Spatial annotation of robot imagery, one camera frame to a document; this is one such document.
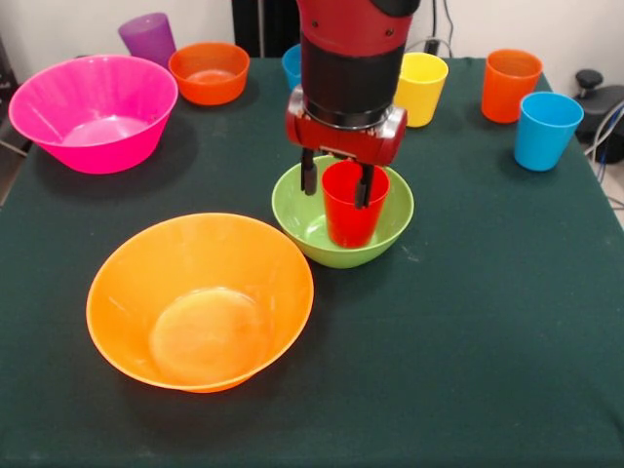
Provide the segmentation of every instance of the blue cup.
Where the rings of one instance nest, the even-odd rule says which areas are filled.
[[[289,80],[289,88],[301,83],[301,45],[297,44],[288,49],[282,56],[282,66]]]
[[[516,162],[530,171],[550,171],[583,120],[583,108],[571,97],[542,92],[526,95],[520,109]]]

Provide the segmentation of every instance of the green bowl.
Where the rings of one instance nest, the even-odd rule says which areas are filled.
[[[315,158],[319,185],[326,168],[338,162],[332,156]],[[370,242],[358,249],[334,244],[328,235],[323,191],[306,196],[301,190],[300,165],[288,169],[275,184],[271,203],[273,214],[286,234],[309,258],[331,268],[353,268],[383,254],[410,224],[413,196],[405,180],[390,168],[390,191]]]

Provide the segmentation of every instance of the purple cup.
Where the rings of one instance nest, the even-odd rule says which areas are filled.
[[[131,19],[118,29],[130,54],[168,68],[176,43],[169,20],[164,13],[150,13]]]

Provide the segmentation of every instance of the plastic bowl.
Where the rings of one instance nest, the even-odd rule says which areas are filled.
[[[13,126],[64,165],[124,171],[156,148],[177,100],[162,66],[126,56],[75,58],[27,80],[9,105]]]
[[[234,44],[202,42],[175,52],[169,69],[186,99],[200,105],[220,105],[245,90],[250,56]]]
[[[338,160],[332,156],[315,158],[318,180],[325,169]],[[377,258],[392,246],[408,227],[414,202],[410,187],[390,168],[384,169],[390,179],[385,200],[372,239],[364,247],[345,249],[332,242],[326,225],[323,193],[305,195],[301,190],[301,169],[295,165],[287,170],[273,188],[272,205],[280,226],[309,258],[331,268],[353,268]]]
[[[277,360],[308,320],[305,257],[282,232],[237,214],[190,214],[135,235],[87,299],[96,348],[124,374],[207,393]]]

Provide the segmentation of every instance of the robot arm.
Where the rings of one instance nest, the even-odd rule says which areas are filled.
[[[372,165],[390,164],[405,133],[394,107],[411,17],[420,0],[297,0],[301,87],[287,109],[289,139],[302,146],[301,189],[316,191],[316,151],[362,164],[356,206],[367,206]]]

